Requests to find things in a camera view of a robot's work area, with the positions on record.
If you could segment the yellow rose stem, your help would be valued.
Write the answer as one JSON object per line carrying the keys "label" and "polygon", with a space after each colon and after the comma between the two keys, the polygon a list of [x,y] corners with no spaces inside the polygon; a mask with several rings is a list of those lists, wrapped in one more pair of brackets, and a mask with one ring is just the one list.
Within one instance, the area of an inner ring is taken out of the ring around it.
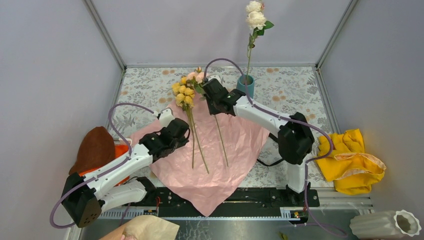
{"label": "yellow rose stem", "polygon": [[198,132],[196,129],[196,123],[194,119],[193,109],[195,107],[195,104],[194,104],[194,99],[196,96],[195,87],[196,87],[195,78],[189,79],[188,76],[183,75],[180,78],[179,82],[176,82],[171,86],[171,89],[175,96],[176,105],[181,107],[181,109],[186,113],[189,129],[192,133],[193,141],[195,141],[192,147],[192,164],[191,164],[192,169],[194,169],[194,166],[195,166],[195,149],[197,147],[200,152],[200,156],[204,164],[205,170],[209,174],[210,171],[206,163],[205,155],[199,140]]}

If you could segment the pink tissue paper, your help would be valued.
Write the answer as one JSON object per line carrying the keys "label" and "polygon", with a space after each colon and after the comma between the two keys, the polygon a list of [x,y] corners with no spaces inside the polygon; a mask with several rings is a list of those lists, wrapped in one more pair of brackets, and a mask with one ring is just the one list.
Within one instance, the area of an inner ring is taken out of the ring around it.
{"label": "pink tissue paper", "polygon": [[239,187],[255,165],[269,131],[252,121],[229,114],[209,114],[205,100],[194,98],[193,116],[209,174],[193,139],[165,158],[132,176],[149,177],[190,201],[205,217]]}

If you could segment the black ribbon gold lettering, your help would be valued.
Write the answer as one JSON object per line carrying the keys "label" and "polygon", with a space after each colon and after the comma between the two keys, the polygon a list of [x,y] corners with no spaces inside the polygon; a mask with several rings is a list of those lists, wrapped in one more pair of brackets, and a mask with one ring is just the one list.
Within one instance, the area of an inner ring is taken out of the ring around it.
{"label": "black ribbon gold lettering", "polygon": [[273,167],[283,162],[283,158],[279,154],[278,139],[276,136],[271,133],[268,135],[256,162],[265,167]]}

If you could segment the white rose stem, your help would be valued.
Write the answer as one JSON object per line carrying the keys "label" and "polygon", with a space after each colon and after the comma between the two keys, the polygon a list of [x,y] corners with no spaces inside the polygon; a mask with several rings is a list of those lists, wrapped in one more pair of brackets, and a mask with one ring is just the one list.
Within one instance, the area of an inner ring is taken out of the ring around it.
{"label": "white rose stem", "polygon": [[256,40],[265,34],[266,30],[273,28],[275,25],[265,17],[265,3],[263,0],[251,0],[245,7],[246,23],[250,29],[247,44],[247,69],[243,77],[244,84],[249,83],[250,65],[252,59],[252,50],[255,47]]}

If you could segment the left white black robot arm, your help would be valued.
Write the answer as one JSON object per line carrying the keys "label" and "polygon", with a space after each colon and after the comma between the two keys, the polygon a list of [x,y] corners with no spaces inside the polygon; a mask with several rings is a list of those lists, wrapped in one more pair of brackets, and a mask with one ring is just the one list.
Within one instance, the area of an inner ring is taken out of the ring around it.
{"label": "left white black robot arm", "polygon": [[154,190],[138,181],[127,186],[119,182],[183,147],[189,136],[188,123],[174,118],[159,131],[145,134],[128,152],[103,167],[82,176],[76,172],[69,175],[60,204],[79,228],[92,224],[102,212],[126,203],[152,204]]}

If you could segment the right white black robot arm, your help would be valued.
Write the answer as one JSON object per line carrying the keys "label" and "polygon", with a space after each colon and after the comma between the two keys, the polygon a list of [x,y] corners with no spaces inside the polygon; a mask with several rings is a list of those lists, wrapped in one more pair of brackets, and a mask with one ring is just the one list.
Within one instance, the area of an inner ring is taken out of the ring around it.
{"label": "right white black robot arm", "polygon": [[219,78],[207,79],[202,89],[211,115],[227,114],[249,120],[276,138],[278,153],[288,163],[287,201],[293,206],[301,205],[307,199],[304,159],[315,141],[305,116],[299,112],[283,114],[254,103],[243,91],[228,91]]}

